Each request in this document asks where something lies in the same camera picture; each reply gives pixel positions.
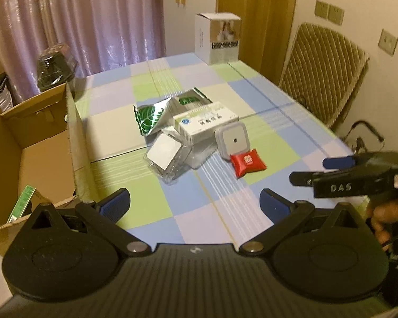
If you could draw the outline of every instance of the pink curtain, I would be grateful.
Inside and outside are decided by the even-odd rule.
[[[0,71],[16,102],[39,93],[37,58],[59,42],[79,77],[162,57],[162,0],[0,0]]]

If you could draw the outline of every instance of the white box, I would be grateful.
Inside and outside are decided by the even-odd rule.
[[[215,130],[215,140],[223,159],[250,151],[248,131],[242,122],[230,123]]]
[[[214,135],[222,125],[239,121],[239,116],[221,103],[212,103],[174,116],[174,128],[195,144]]]
[[[207,64],[237,61],[241,19],[233,13],[198,13],[195,54]]]

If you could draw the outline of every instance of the wooden door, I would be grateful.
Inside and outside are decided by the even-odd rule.
[[[239,59],[278,85],[296,0],[217,0],[218,12],[242,18]]]

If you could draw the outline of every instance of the blue gripper pad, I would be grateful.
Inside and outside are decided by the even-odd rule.
[[[323,160],[323,167],[326,170],[349,169],[355,166],[353,156],[343,156],[341,158],[326,158]]]
[[[259,195],[259,206],[267,218],[276,224],[290,214],[293,203],[270,189],[263,189]]]
[[[127,189],[119,189],[96,204],[100,215],[117,223],[130,208],[130,193]]]

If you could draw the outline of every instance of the quilted chair cushion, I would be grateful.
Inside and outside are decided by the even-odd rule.
[[[358,88],[370,56],[340,33],[303,23],[280,88],[332,127]]]

